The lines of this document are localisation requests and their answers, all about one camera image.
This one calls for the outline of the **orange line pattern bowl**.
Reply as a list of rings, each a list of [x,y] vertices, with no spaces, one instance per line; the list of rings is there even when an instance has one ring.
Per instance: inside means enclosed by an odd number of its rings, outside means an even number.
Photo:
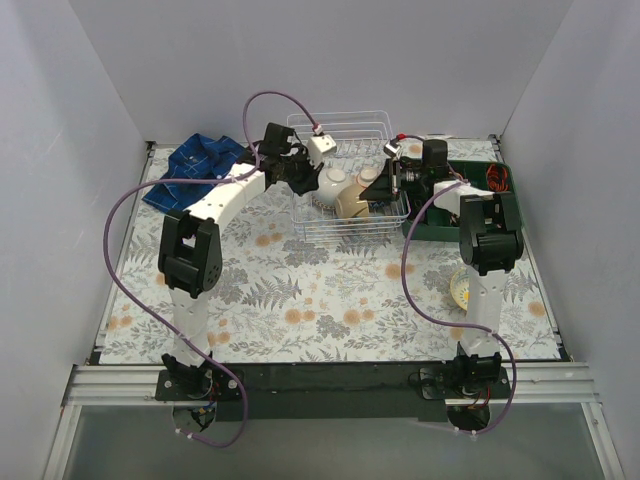
[[[370,186],[380,175],[376,168],[363,168],[355,177],[356,182],[364,188]]]

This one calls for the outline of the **white bowl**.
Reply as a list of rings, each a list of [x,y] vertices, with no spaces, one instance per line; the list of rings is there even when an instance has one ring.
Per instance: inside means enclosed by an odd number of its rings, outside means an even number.
[[[352,184],[351,177],[335,167],[323,168],[319,174],[319,188],[313,196],[326,204],[333,204],[336,196]]]

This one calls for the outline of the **brown lattice pattern bowl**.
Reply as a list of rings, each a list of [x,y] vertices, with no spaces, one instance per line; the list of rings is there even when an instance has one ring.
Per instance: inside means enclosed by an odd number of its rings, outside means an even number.
[[[325,211],[334,211],[335,207],[333,204],[326,204],[322,201],[320,201],[318,198],[316,198],[315,196],[312,197],[312,204],[322,210]]]

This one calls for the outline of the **cream bowl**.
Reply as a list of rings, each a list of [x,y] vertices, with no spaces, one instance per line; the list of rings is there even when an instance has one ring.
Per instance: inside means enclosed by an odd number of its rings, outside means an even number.
[[[334,207],[340,219],[366,218],[370,215],[369,203],[360,199],[365,190],[359,184],[344,188],[335,198]]]

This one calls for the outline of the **white wire dish rack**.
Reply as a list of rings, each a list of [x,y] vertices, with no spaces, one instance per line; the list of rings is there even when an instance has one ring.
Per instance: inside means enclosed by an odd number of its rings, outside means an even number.
[[[360,198],[383,173],[383,147],[394,136],[388,114],[368,110],[313,117],[333,138],[337,150],[324,161],[318,190],[291,195],[295,232],[305,241],[333,241],[386,235],[399,228],[410,213],[405,193],[395,200]]]

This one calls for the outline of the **yellow-rimmed bowl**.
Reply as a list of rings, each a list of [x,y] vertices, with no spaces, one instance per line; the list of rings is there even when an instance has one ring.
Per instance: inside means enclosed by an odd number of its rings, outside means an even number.
[[[450,295],[457,306],[463,310],[468,309],[469,302],[469,275],[465,268],[455,272],[449,283]]]

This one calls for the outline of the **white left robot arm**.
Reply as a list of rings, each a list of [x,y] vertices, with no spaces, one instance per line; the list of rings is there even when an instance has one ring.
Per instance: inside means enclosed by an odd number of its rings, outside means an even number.
[[[222,274],[221,235],[232,219],[273,184],[285,182],[303,195],[319,188],[325,156],[336,148],[319,129],[306,142],[292,142],[294,129],[267,125],[255,144],[225,171],[224,182],[185,210],[165,215],[159,251],[172,302],[171,325],[179,333],[172,351],[162,356],[171,384],[186,398],[200,400],[214,392],[214,368],[208,364],[209,300]]]

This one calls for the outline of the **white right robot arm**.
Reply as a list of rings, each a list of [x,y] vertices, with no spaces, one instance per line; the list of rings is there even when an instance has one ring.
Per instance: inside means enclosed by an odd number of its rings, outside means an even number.
[[[419,374],[421,387],[435,397],[455,392],[475,397],[501,380],[500,352],[508,346],[498,330],[508,275],[524,250],[522,221],[512,191],[494,192],[473,186],[448,160],[448,145],[425,139],[421,156],[406,156],[399,134],[384,147],[382,172],[361,194],[368,201],[390,201],[406,193],[422,202],[411,226],[418,227],[429,207],[456,218],[461,258],[469,278],[466,316],[456,355]]]

